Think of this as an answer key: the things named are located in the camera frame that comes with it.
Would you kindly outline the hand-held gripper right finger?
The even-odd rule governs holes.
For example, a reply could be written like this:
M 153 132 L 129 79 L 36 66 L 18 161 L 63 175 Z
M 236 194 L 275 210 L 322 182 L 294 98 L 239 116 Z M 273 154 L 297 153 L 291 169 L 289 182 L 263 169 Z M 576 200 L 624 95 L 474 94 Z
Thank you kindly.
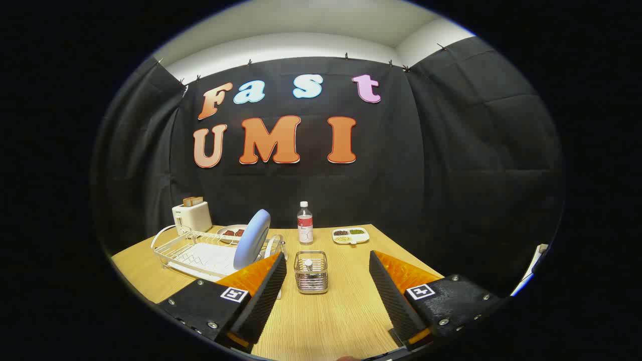
M 440 277 L 379 251 L 371 251 L 369 272 L 408 351 L 455 339 L 507 303 L 461 274 Z

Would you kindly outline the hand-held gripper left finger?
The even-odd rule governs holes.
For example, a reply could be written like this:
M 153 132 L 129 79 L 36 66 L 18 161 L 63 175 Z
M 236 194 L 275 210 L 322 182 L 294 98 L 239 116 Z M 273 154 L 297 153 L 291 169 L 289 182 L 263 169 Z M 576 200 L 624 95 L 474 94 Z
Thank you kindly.
M 277 252 L 218 282 L 197 279 L 157 305 L 168 317 L 222 347 L 251 351 L 286 274 L 285 255 Z

